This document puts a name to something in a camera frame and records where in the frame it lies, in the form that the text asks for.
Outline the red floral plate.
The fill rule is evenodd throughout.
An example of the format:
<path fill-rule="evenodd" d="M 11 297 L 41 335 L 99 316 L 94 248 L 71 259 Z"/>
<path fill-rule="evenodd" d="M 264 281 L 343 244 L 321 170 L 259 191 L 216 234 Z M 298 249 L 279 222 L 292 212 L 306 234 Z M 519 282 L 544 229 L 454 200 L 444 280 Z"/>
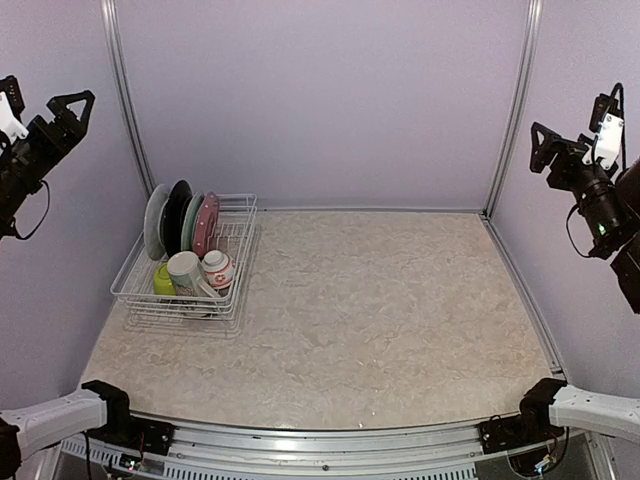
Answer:
<path fill-rule="evenodd" d="M 159 233 L 163 207 L 168 199 L 169 190 L 165 184 L 158 185 L 152 192 L 145 209 L 143 240 L 146 253 L 151 260 L 160 260 L 165 249 Z"/>

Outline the black striped plate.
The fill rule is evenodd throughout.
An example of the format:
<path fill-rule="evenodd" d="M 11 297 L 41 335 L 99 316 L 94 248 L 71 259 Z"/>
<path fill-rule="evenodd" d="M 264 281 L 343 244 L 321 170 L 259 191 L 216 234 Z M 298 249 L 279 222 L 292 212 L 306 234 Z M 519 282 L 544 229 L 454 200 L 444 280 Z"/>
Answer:
<path fill-rule="evenodd" d="M 180 251 L 181 232 L 186 208 L 191 201 L 192 190 L 188 181 L 179 180 L 172 188 L 164 208 L 161 238 L 168 257 Z"/>

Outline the light teal plate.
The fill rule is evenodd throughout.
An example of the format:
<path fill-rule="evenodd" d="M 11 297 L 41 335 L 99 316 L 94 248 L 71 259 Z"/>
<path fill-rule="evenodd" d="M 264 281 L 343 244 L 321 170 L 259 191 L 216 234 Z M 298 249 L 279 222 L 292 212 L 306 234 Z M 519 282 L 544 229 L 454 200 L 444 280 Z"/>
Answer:
<path fill-rule="evenodd" d="M 180 250 L 190 251 L 193 245 L 194 229 L 201 205 L 204 201 L 204 193 L 196 191 L 187 205 L 182 223 Z"/>

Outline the pink polka dot dish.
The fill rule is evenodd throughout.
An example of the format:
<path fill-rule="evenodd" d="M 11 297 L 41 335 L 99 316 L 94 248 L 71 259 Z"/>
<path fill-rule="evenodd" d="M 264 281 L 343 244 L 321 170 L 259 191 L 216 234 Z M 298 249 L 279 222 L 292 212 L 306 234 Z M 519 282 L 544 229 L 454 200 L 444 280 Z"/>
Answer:
<path fill-rule="evenodd" d="M 203 258 L 210 250 L 210 242 L 215 232 L 219 208 L 219 197 L 214 192 L 207 193 L 198 211 L 192 240 L 192 251 L 199 258 Z"/>

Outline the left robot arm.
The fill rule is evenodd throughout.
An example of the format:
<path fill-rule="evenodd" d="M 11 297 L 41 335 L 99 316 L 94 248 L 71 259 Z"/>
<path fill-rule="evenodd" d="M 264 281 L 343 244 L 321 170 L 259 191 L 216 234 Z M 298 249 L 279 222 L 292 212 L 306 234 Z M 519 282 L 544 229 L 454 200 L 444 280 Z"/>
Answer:
<path fill-rule="evenodd" d="M 21 120 L 24 100 L 14 76 L 1 80 L 1 236 L 19 241 L 16 214 L 28 196 L 48 189 L 45 176 L 86 136 L 95 96 L 89 90 L 52 97 L 53 119 Z M 121 445 L 140 434 L 128 395 L 94 380 L 72 393 L 35 406 L 1 412 L 1 477 L 14 479 L 22 462 L 62 440 L 96 430 Z"/>

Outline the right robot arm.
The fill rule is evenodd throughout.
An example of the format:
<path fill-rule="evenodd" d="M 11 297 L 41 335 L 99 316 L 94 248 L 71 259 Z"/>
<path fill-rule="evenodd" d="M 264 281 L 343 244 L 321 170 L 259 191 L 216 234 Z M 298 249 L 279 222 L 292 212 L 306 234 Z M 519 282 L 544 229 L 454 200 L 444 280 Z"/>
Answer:
<path fill-rule="evenodd" d="M 531 126 L 529 169 L 549 170 L 550 188 L 570 192 L 593 238 L 580 256 L 610 260 L 619 288 L 634 313 L 639 312 L 639 169 L 629 168 L 616 180 L 625 121 L 606 115 L 593 139 L 572 141 L 544 125 Z M 511 433 L 523 444 L 535 442 L 550 427 L 578 427 L 611 437 L 639 441 L 639 400 L 580 389 L 544 379 L 530 389 L 513 419 Z"/>

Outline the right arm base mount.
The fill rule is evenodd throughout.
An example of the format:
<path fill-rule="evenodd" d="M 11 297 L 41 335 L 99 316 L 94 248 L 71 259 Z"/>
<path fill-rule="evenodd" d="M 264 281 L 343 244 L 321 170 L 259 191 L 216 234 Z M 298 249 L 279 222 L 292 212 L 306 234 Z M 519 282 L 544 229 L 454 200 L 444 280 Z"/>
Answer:
<path fill-rule="evenodd" d="M 564 428 L 556 426 L 528 427 L 520 415 L 494 415 L 479 423 L 477 431 L 482 451 L 486 455 L 545 441 L 555 443 L 565 433 Z"/>

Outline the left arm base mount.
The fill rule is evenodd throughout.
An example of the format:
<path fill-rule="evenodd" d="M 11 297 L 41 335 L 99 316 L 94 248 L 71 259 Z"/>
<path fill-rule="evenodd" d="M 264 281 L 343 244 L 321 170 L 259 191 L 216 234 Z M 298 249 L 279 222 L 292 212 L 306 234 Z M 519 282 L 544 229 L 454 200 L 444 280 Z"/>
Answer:
<path fill-rule="evenodd" d="M 175 433 L 171 423 L 132 416 L 119 426 L 90 429 L 88 436 L 105 443 L 147 454 L 167 456 Z"/>

